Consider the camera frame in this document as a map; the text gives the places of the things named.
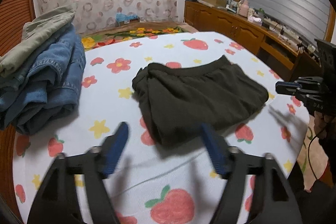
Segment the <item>right hand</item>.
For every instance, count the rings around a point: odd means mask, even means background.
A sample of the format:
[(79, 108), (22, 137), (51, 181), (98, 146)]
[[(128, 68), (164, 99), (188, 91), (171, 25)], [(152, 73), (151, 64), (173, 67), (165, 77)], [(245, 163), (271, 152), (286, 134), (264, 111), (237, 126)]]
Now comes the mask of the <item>right hand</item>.
[(335, 118), (315, 111), (314, 131), (319, 140), (335, 141)]

